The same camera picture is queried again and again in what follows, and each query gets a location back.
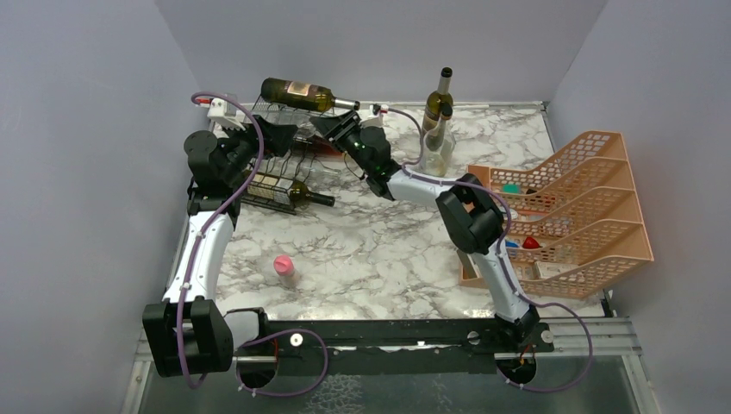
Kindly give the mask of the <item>clear glass wine bottle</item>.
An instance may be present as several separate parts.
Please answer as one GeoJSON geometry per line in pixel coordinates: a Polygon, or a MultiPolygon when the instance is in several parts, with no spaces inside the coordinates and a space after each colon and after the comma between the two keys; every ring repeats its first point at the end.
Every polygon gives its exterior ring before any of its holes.
{"type": "Polygon", "coordinates": [[[436,177],[445,177],[451,164],[456,141],[451,130],[453,106],[450,103],[440,105],[440,118],[433,129],[423,139],[423,155],[419,162],[419,171],[436,177]]]}

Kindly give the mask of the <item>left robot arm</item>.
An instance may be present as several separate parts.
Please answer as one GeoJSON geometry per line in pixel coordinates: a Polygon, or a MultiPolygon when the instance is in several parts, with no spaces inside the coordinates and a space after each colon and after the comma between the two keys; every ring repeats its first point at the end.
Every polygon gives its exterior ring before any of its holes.
{"type": "Polygon", "coordinates": [[[145,307],[143,328],[158,374],[164,378],[225,372],[234,339],[215,303],[223,255],[241,210],[241,186],[259,155],[285,156],[298,127],[256,116],[255,124],[222,137],[199,130],[184,140],[191,170],[184,245],[171,284],[145,307]]]}

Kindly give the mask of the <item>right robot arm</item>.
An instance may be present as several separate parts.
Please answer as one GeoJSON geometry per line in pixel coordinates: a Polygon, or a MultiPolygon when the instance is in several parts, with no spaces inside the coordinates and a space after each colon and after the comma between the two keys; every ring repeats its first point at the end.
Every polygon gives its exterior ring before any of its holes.
{"type": "Polygon", "coordinates": [[[473,174],[445,179],[399,165],[391,156],[384,130],[363,126],[353,110],[309,120],[324,139],[355,161],[376,196],[439,211],[450,240],[472,259],[487,283],[499,343],[510,351],[528,344],[540,318],[509,265],[504,240],[507,204],[492,196],[473,174]]]}

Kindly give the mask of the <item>green wine bottle tan label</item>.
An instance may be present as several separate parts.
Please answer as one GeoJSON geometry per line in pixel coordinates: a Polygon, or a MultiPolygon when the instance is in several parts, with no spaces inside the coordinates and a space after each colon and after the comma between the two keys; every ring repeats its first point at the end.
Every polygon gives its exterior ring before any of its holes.
{"type": "Polygon", "coordinates": [[[449,91],[453,76],[453,69],[445,66],[441,69],[439,83],[434,91],[427,98],[422,118],[422,132],[426,133],[433,129],[440,119],[440,106],[443,103],[453,104],[453,97],[449,91]]]}

